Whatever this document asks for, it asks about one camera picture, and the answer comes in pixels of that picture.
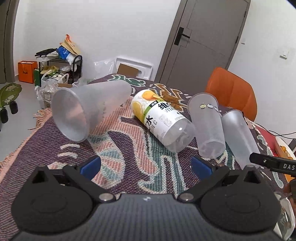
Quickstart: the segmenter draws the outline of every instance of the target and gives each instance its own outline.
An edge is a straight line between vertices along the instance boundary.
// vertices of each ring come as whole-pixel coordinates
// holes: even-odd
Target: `white wall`
[[[69,34],[82,51],[84,77],[94,76],[94,62],[121,56],[153,65],[154,79],[179,3],[180,0],[20,0],[15,63],[34,60],[36,52],[59,47],[65,34]]]
[[[251,0],[244,39],[229,71],[253,87],[255,122],[280,134],[296,131],[296,9],[286,0]],[[287,60],[280,58],[284,49]]]

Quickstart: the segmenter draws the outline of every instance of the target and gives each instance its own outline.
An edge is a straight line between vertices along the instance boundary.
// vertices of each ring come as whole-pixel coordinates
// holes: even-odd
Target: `chair backrest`
[[[214,69],[205,90],[215,96],[219,104],[244,112],[254,121],[257,115],[257,103],[254,91],[249,83],[235,74],[217,67]]]

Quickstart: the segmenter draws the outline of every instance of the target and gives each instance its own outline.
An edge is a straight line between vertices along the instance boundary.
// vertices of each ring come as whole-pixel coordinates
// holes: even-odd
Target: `blue gripper pad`
[[[209,177],[213,173],[214,166],[210,163],[205,163],[206,161],[200,157],[193,156],[191,158],[191,170],[200,180]]]
[[[101,169],[101,158],[98,156],[91,162],[81,168],[80,174],[89,180],[92,180]]]

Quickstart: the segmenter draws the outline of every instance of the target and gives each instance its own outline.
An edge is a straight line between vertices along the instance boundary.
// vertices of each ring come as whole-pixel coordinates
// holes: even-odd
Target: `plastic cup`
[[[196,94],[188,102],[188,112],[196,128],[199,154],[211,159],[220,156],[226,145],[217,99],[208,93]]]
[[[61,88],[52,97],[54,122],[64,136],[82,142],[105,117],[129,99],[131,91],[130,84],[124,80]]]
[[[241,169],[246,165],[259,165],[250,162],[250,155],[260,153],[254,137],[239,110],[231,110],[221,118],[225,141],[230,147]]]

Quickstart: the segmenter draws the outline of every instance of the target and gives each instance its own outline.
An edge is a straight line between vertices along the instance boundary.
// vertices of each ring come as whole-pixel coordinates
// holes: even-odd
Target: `patterned woven tablecloth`
[[[92,83],[123,79],[131,84],[132,96],[144,89],[151,89],[190,120],[187,103],[191,98],[181,90],[166,88],[147,80],[127,78],[113,74]],[[18,191],[39,164],[51,169],[62,168],[69,163],[81,163],[88,157],[99,155],[101,171],[93,182],[108,189],[117,197],[121,193],[165,194],[178,196],[192,187],[198,178],[192,173],[190,159],[198,155],[196,140],[183,151],[168,151],[134,116],[130,101],[119,107],[97,126],[82,143],[74,143],[64,137],[56,127],[51,110],[39,111],[37,128],[21,146],[0,163],[0,240],[9,240],[17,233],[10,207]],[[219,106],[222,114],[230,108]],[[262,154],[272,155],[263,136],[247,120],[248,126]],[[231,150],[218,158],[208,160],[212,164],[224,163],[231,169],[239,169]],[[283,174],[259,168],[273,191],[281,191],[287,183]]]

